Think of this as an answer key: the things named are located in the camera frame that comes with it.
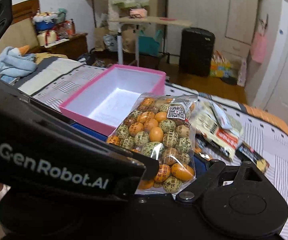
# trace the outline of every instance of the pink and white box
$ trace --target pink and white box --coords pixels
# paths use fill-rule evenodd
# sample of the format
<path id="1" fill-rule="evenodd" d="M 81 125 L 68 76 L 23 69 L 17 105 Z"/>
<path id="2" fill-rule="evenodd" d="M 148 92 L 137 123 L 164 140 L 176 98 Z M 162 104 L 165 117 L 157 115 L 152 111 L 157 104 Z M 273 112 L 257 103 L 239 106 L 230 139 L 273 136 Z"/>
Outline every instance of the pink and white box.
<path id="1" fill-rule="evenodd" d="M 113 65 L 60 105 L 61 113 L 92 130 L 110 135 L 144 92 L 164 94 L 163 71 Z"/>

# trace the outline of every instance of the metal bolt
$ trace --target metal bolt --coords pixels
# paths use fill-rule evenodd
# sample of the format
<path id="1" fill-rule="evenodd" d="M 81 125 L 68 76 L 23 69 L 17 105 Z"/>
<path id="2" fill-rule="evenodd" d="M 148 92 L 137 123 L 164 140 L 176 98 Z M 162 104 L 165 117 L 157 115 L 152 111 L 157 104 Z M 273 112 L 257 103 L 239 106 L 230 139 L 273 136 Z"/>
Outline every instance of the metal bolt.
<path id="1" fill-rule="evenodd" d="M 195 197 L 193 192 L 190 191 L 182 191 L 179 193 L 179 197 L 183 200 L 190 200 Z"/>
<path id="2" fill-rule="evenodd" d="M 140 198 L 139 203 L 146 203 L 146 200 L 144 198 Z"/>

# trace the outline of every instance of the table leg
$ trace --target table leg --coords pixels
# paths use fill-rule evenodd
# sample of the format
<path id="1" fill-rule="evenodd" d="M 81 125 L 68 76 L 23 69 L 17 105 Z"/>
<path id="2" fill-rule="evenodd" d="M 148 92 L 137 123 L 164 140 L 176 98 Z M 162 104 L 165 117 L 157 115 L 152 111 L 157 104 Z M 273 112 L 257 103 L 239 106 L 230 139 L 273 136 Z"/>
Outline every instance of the table leg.
<path id="1" fill-rule="evenodd" d="M 117 33 L 117 54 L 118 54 L 118 63 L 123 65 L 123 42 L 122 42 L 122 24 L 118 26 Z"/>
<path id="2" fill-rule="evenodd" d="M 135 44 L 135 60 L 137 62 L 137 66 L 140 66 L 140 45 L 139 45 L 139 26 L 136 26 L 135 30 L 136 34 L 136 44 Z"/>

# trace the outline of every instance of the nightstand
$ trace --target nightstand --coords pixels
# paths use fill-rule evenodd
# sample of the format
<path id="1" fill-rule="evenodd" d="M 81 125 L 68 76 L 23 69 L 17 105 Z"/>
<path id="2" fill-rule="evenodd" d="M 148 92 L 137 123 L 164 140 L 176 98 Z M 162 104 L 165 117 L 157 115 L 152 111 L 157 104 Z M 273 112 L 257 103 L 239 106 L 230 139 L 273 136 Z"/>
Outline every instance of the nightstand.
<path id="1" fill-rule="evenodd" d="M 57 44 L 50 48 L 43 48 L 43 50 L 52 54 L 63 54 L 69 59 L 76 60 L 79 56 L 88 52 L 86 35 L 87 33 L 76 33 L 69 41 Z"/>

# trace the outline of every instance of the wardrobe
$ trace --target wardrobe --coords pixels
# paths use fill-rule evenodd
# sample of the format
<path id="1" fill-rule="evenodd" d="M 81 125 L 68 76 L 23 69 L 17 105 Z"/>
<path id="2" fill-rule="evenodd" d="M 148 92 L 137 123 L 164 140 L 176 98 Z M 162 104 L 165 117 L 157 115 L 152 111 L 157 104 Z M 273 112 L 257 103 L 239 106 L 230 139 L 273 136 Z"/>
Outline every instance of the wardrobe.
<path id="1" fill-rule="evenodd" d="M 168 17 L 190 20 L 215 34 L 214 50 L 230 61 L 246 58 L 256 24 L 258 0 L 168 0 Z M 166 51 L 180 55 L 181 27 L 167 29 Z M 179 57 L 172 57 L 173 63 Z"/>

